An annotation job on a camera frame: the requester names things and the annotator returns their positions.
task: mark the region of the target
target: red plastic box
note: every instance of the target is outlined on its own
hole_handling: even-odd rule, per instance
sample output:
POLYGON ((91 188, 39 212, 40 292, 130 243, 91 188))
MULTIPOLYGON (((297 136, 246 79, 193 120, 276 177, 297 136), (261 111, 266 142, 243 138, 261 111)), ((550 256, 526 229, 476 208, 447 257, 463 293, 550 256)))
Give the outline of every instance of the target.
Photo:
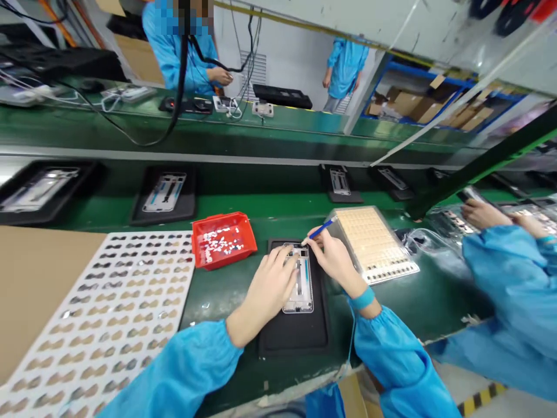
POLYGON ((214 215, 195 221, 192 226, 196 268, 215 270, 257 251, 254 232, 242 212, 214 215))

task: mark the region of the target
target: hand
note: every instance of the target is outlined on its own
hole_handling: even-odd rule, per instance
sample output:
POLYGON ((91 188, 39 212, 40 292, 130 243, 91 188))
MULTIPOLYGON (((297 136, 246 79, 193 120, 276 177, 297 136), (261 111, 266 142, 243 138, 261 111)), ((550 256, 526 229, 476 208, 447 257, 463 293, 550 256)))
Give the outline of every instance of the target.
POLYGON ((545 231, 543 225, 533 216, 509 214, 509 217, 516 225, 523 227, 527 232, 530 233, 530 235, 532 235, 536 239, 545 238, 550 235, 545 231))
POLYGON ((226 319, 230 341, 245 347, 273 319, 290 298, 296 284, 299 254, 284 261, 292 246, 274 248, 261 259, 244 302, 226 319))
MULTIPOLYGON (((364 294, 368 285, 358 274, 348 250, 342 241, 333 238, 329 231, 324 229, 315 237, 315 241, 309 236, 319 227, 313 228, 308 232, 308 237, 302 241, 302 245, 308 243, 311 246, 317 262, 329 276, 336 280, 351 299, 356 299, 364 294)), ((381 305, 377 299, 360 310, 360 315, 364 318, 372 319, 381 313, 381 305)))
POLYGON ((512 225, 511 219, 492 205, 468 199, 462 206, 464 219, 478 229, 486 229, 496 225, 512 225))
POLYGON ((329 86, 331 85, 331 75, 332 75, 332 69, 327 69, 327 72, 325 73, 325 78, 323 78, 323 87, 329 88, 329 86))
POLYGON ((228 71, 220 67, 207 69, 207 77, 209 78, 209 81, 216 81, 223 86, 229 85, 232 80, 234 80, 228 71))

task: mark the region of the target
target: blue cleanroom gown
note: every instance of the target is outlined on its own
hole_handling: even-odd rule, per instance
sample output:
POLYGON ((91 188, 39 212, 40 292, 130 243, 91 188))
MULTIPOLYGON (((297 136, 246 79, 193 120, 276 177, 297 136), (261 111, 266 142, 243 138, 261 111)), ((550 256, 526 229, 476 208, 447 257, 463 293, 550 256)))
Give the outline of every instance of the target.
MULTIPOLYGON (((180 70, 180 52, 182 50, 178 31, 178 18, 174 17, 173 10, 167 9, 166 1, 156 0, 148 3, 143 9, 143 30, 149 39, 151 48, 155 53, 158 65, 161 68, 164 84, 167 89, 178 87, 178 73, 180 70)), ((197 27, 197 42, 201 53, 207 57, 218 60, 215 44, 208 28, 201 27, 201 20, 197 27)), ((215 94, 214 86, 207 77, 207 69, 214 68, 214 64, 201 61, 197 52, 190 44, 187 51, 186 80, 184 89, 186 93, 212 96, 215 94)))
MULTIPOLYGON (((460 418, 429 356, 389 308, 375 319, 357 316, 355 347, 385 388, 385 418, 460 418)), ((100 416, 193 417, 205 395, 229 381, 243 351, 230 342, 224 320, 181 331, 100 416)), ((306 409, 310 418, 344 417, 338 386, 308 395, 306 409)))
POLYGON ((331 55, 327 60, 327 67, 332 68, 329 96, 342 100, 352 93, 356 77, 364 69, 369 51, 367 46, 335 38, 331 55))
POLYGON ((462 250, 495 318, 430 345, 432 355, 557 401, 557 246, 495 226, 465 238, 462 250))

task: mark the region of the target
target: person in blue gown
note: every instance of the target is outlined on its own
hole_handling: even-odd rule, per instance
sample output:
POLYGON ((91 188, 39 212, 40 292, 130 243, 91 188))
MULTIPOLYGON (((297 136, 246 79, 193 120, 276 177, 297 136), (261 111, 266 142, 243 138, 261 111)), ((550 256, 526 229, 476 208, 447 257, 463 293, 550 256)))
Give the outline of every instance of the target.
POLYGON ((323 78, 323 87, 329 93, 323 111, 335 113, 342 99, 358 88, 369 51, 367 46, 335 38, 323 78))
MULTIPOLYGON (((142 22, 143 30, 161 69, 165 87, 176 89, 180 70, 180 51, 182 50, 177 12, 168 7, 168 1, 155 0, 143 8, 142 22)), ((218 60, 215 43, 209 34, 208 27, 202 24, 202 17, 196 17, 194 22, 197 23, 195 36, 202 55, 218 60)), ((232 80, 233 77, 228 71, 214 64, 204 63, 193 45, 189 45, 184 84, 186 93, 212 96, 215 94, 215 87, 227 86, 232 80)))
POLYGON ((557 401, 557 239, 533 216, 476 200, 462 208, 481 230, 462 253, 495 317, 428 346, 440 362, 557 401))
MULTIPOLYGON (((315 241, 308 239, 308 243, 321 267, 344 288, 357 310, 356 353, 385 390, 381 395, 385 418, 459 418, 422 345, 389 308, 375 299, 355 271, 344 244, 327 230, 315 241)), ((100 416, 193 417, 204 397, 230 380, 244 347, 290 297, 297 273, 296 257, 285 263, 291 250, 279 247, 263 256, 245 300, 228 318, 178 332, 100 416)), ((344 417, 338 386, 333 384, 308 395, 306 415, 344 417)))

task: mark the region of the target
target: blue shelf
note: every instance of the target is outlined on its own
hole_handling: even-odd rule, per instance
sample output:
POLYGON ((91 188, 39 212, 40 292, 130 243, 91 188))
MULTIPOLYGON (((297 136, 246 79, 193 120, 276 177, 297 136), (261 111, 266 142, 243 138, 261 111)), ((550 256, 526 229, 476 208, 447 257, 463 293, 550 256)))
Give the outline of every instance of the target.
MULTIPOLYGON (((435 74, 435 73, 430 73, 430 72, 422 70, 422 69, 418 69, 418 68, 406 66, 404 64, 393 62, 392 61, 392 55, 389 55, 389 62, 387 63, 387 65, 385 66, 385 68, 383 70, 383 73, 379 77, 379 80, 377 81, 377 84, 375 85, 373 91, 371 92, 370 97, 367 99, 366 106, 364 107, 364 110, 361 112, 360 117, 364 117, 364 118, 367 118, 367 119, 378 119, 376 116, 366 115, 366 114, 364 114, 364 112, 365 112, 365 109, 368 108, 368 106, 371 102, 371 98, 373 97, 373 95, 375 93, 375 90, 377 89, 377 86, 379 85, 379 83, 383 79, 383 76, 385 75, 385 73, 389 70, 399 71, 401 73, 409 74, 409 75, 412 75, 414 77, 425 78, 427 80, 434 80, 438 76, 438 74, 435 74)), ((474 81, 460 80, 458 78, 452 78, 452 77, 446 77, 443 82, 446 82, 446 83, 452 84, 454 86, 457 86, 457 87, 459 87, 459 89, 456 92, 456 94, 447 103, 445 103, 445 105, 439 110, 437 115, 439 115, 447 107, 449 107, 449 105, 451 105, 453 103, 453 101, 455 101, 456 97, 460 93, 463 93, 465 89, 471 89, 472 87, 474 87, 476 85, 476 82, 474 82, 474 81)), ((511 104, 500 115, 498 115, 497 117, 493 118, 490 121, 487 121, 487 120, 484 121, 483 124, 481 124, 479 127, 476 127, 471 132, 474 132, 474 133, 478 134, 479 132, 481 132, 482 130, 487 128, 489 125, 491 125, 493 122, 495 122, 495 120, 500 118, 504 113, 506 113, 508 110, 510 110, 513 106, 518 104, 522 99, 524 99, 526 97, 526 95, 506 95, 506 94, 502 94, 502 93, 494 93, 493 95, 490 95, 490 96, 491 97, 497 97, 497 98, 503 99, 503 100, 507 100, 511 104)), ((424 124, 417 124, 416 122, 414 122, 412 119, 410 119, 408 117, 401 118, 399 123, 410 124, 410 125, 415 125, 415 126, 420 126, 420 127, 425 126, 424 124)), ((458 132, 464 132, 461 129, 456 129, 456 128, 452 128, 452 127, 439 127, 439 128, 449 129, 449 130, 458 131, 458 132)))

